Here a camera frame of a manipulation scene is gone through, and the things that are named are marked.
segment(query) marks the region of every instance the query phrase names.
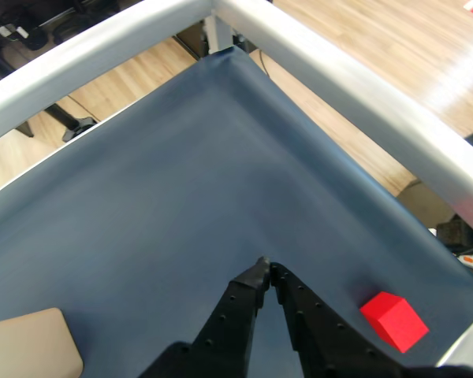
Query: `red cube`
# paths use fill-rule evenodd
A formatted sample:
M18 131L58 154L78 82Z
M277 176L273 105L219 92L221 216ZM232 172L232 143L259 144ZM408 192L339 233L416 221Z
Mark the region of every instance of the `red cube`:
M361 307L360 311L378 335L401 353L429 331L406 299L384 291Z

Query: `wooden floor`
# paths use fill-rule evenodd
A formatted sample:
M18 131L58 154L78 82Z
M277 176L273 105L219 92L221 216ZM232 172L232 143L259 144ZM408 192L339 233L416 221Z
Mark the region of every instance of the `wooden floor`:
M473 15L464 0L275 0L275 5L435 112L465 136L473 132ZM253 59L260 65L256 53ZM391 193L413 176L362 132L264 56L271 79ZM143 97L194 60L172 39L134 57L72 93L100 120ZM71 98L60 101L89 114ZM0 187L55 151L63 127L45 113L30 120L28 139L0 139Z

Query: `blue fabric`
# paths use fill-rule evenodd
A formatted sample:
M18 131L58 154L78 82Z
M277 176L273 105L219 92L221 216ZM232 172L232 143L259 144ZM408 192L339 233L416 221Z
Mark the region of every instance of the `blue fabric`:
M0 191L0 320L58 307L83 377L135 378L262 255L407 365L436 363L473 321L473 276L233 49ZM406 354L359 313L379 291L430 328ZM249 376L300 374L269 292Z

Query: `metal rail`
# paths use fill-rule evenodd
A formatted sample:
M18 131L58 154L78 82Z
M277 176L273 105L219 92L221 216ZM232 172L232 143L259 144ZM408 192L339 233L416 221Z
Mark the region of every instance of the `metal rail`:
M210 0L140 2L0 81L0 137L141 51L210 16Z
M312 30L263 0L217 0L216 14L410 169L473 227L473 147Z

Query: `beige block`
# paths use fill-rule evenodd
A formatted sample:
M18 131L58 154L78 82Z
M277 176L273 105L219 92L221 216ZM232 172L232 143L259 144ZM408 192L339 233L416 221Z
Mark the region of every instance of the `beige block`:
M59 309L0 321L0 378L78 378L82 368Z

